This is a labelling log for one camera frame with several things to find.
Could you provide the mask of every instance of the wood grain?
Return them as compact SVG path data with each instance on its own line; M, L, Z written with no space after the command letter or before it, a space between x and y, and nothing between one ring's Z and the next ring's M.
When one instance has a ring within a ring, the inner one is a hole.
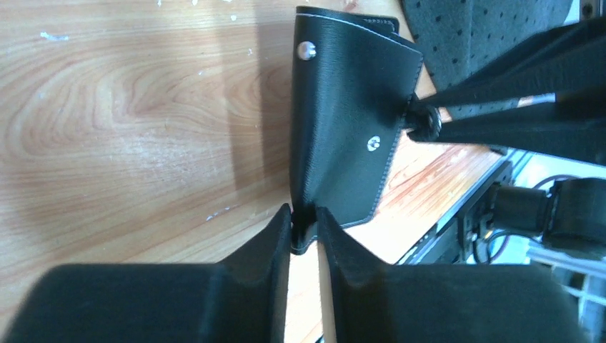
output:
M397 16L410 38L397 0L0 2L0 332L54 265L214 262L289 201L299 4ZM377 218L349 232L394 262L496 159L403 139ZM288 342L322 331L314 249L292 257Z

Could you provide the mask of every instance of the wooden table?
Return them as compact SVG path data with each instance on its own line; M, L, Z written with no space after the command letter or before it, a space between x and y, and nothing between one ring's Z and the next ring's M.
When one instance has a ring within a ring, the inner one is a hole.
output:
M410 38L398 0L0 3L0 332L54 265L217 261L289 201L296 5L397 16ZM403 139L349 233L395 262L497 158ZM315 245L291 266L287 341L313 342Z

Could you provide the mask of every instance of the wooden surface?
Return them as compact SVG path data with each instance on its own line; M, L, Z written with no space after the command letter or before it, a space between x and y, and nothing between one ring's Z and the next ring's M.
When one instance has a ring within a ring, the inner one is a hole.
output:
M297 4L398 16L410 38L398 0L0 2L0 332L56 264L214 262L289 201ZM349 232L395 262L496 159L403 139ZM291 266L287 342L313 342L315 244Z

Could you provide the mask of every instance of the black leather wallet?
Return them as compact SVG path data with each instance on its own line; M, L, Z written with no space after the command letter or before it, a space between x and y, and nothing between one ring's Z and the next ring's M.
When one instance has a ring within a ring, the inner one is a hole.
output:
M395 18L297 7L292 65L292 252L317 235L315 208L343 228L381 197L422 55Z

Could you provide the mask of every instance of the metal rivet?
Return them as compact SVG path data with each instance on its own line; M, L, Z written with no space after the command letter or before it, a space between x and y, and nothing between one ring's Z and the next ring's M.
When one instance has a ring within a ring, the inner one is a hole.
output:
M379 136L372 137L368 140L368 143L366 144L366 147L370 152L377 150L379 146L381 146L381 138L379 138Z
M303 41L297 47L297 55L303 61L309 61L316 56L316 46L310 41Z

